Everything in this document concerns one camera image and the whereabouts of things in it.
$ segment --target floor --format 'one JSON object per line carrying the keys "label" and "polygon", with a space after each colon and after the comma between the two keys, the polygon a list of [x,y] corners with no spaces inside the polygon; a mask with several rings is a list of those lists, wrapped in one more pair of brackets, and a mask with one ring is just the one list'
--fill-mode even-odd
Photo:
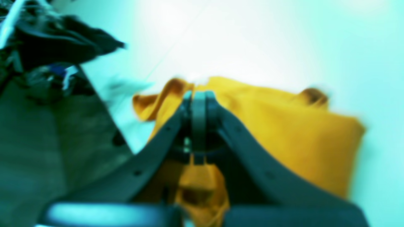
{"label": "floor", "polygon": [[33,226],[44,203],[66,192],[55,119],[14,83],[0,110],[0,227]]}
{"label": "floor", "polygon": [[374,227],[404,226],[404,2],[400,0],[56,0],[128,43],[83,65],[133,153],[153,123],[139,122],[131,96],[158,92],[176,75],[223,75],[299,92],[317,86],[333,111],[368,131],[351,199]]}

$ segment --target yellow cloth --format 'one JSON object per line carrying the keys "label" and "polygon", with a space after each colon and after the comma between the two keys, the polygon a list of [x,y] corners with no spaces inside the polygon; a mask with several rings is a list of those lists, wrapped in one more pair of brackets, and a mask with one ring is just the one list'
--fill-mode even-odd
{"label": "yellow cloth", "polygon": [[[158,95],[133,97],[140,119],[156,121],[151,138],[189,90],[214,91],[218,102],[278,161],[320,188],[347,195],[364,128],[355,118],[328,112],[328,99],[320,91],[310,88],[296,95],[223,77],[211,77],[206,85],[172,79]],[[229,208],[224,177],[214,165],[184,165],[175,202],[190,213],[196,226],[220,226]]]}

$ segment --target screw hole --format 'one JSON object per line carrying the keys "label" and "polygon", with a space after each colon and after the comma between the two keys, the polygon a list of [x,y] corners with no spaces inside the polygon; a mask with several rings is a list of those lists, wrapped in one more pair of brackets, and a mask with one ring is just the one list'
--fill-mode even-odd
{"label": "screw hole", "polygon": [[133,175],[135,175],[135,177],[138,177],[138,176],[142,175],[142,171],[137,170],[137,171],[135,171],[135,172],[133,173]]}

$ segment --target gray carpet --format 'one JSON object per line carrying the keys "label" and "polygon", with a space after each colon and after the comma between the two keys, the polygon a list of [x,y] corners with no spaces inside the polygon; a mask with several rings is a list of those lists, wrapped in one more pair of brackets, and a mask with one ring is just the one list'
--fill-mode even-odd
{"label": "gray carpet", "polygon": [[96,96],[38,106],[10,83],[0,97],[0,227],[36,223],[45,202],[108,174],[132,156]]}

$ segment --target yellow fabric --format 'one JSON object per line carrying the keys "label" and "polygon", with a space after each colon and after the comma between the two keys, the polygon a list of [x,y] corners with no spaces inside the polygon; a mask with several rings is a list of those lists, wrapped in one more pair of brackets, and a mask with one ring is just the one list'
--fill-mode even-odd
{"label": "yellow fabric", "polygon": [[[189,90],[214,91],[218,102],[273,157],[316,186],[343,198],[347,195],[364,128],[355,118],[328,112],[328,99],[320,91],[310,88],[292,94],[223,77],[211,77],[206,85],[172,79],[158,95],[133,97],[138,116],[156,121],[151,138]],[[175,202],[190,213],[197,226],[220,226],[229,208],[224,177],[214,165],[185,165]]]}

